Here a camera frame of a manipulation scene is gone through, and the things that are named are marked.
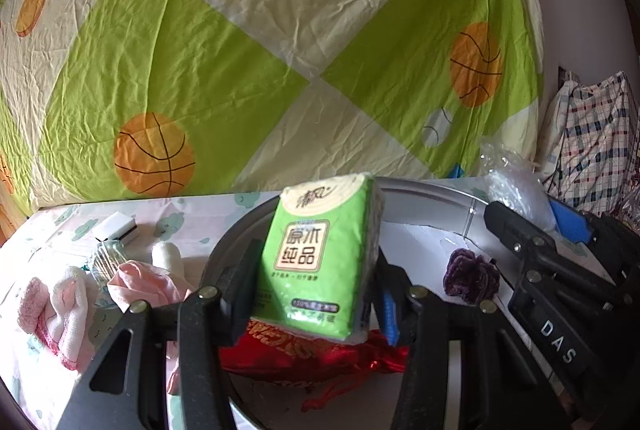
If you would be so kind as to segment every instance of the red drawstring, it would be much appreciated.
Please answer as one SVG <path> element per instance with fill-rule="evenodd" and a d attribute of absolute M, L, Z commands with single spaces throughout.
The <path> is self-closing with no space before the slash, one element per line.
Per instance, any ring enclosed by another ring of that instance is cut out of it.
<path fill-rule="evenodd" d="M 355 388 L 362 385 L 365 381 L 367 381 L 369 375 L 377 368 L 380 368 L 380 363 L 376 360 L 373 360 L 368 368 L 365 368 L 364 370 L 361 370 L 356 374 L 336 378 L 336 380 L 324 390 L 320 397 L 316 399 L 307 399 L 305 402 L 303 402 L 300 410 L 302 410 L 303 413 L 307 412 L 308 410 L 322 410 L 326 406 L 326 404 L 334 397 L 346 394 L 347 392 L 350 392 L 351 390 L 354 390 Z M 344 384 L 345 386 L 343 386 L 340 390 L 336 390 L 341 384 Z"/>

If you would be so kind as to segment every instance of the plaid cloth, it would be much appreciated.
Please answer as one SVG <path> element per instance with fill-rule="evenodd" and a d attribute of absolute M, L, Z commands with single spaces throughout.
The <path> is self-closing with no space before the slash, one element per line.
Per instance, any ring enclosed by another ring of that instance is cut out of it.
<path fill-rule="evenodd" d="M 569 79 L 551 102 L 541 134 L 543 184 L 569 206 L 609 213 L 624 192 L 636 137 L 630 129 L 628 82 L 624 72 L 595 85 L 580 84 L 570 72 L 564 75 Z"/>

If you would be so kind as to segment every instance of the gray wall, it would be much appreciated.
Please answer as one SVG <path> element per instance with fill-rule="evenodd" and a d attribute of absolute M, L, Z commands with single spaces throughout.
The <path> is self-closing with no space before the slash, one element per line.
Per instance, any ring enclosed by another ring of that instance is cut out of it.
<path fill-rule="evenodd" d="M 540 0 L 545 28 L 545 93 L 540 121 L 557 90 L 558 64 L 596 83 L 624 70 L 640 100 L 640 70 L 624 0 Z"/>

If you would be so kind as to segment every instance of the metal screw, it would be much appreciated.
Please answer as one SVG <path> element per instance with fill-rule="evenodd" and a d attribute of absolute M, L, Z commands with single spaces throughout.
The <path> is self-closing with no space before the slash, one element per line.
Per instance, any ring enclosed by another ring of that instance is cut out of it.
<path fill-rule="evenodd" d="M 492 315 L 498 310 L 498 306 L 491 300 L 482 300 L 480 302 L 480 310 L 487 315 Z"/>
<path fill-rule="evenodd" d="M 529 269 L 527 271 L 527 280 L 529 280 L 532 284 L 537 284 L 542 280 L 542 275 L 535 269 Z"/>
<path fill-rule="evenodd" d="M 129 306 L 129 311 L 135 315 L 139 315 L 146 310 L 146 302 L 144 300 L 136 300 Z"/>
<path fill-rule="evenodd" d="M 429 294 L 429 290 L 421 285 L 412 285 L 409 288 L 409 296 L 416 300 L 421 300 Z"/>
<path fill-rule="evenodd" d="M 198 291 L 198 296 L 200 298 L 213 298 L 215 295 L 218 294 L 218 288 L 212 285 L 206 285 L 204 287 L 201 287 L 200 290 Z"/>

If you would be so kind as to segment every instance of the red drawstring bag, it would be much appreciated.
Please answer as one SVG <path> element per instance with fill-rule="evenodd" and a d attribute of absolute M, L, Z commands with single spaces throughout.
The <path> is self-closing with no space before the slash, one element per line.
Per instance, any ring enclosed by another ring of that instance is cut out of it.
<path fill-rule="evenodd" d="M 365 343 L 348 346 L 308 340 L 256 320 L 249 321 L 235 347 L 220 349 L 224 370 L 252 380 L 310 386 L 346 376 L 319 399 L 305 401 L 303 412 L 324 408 L 327 401 L 356 388 L 372 372 L 404 372 L 407 356 L 408 347 L 390 346 L 380 331 L 369 331 Z"/>

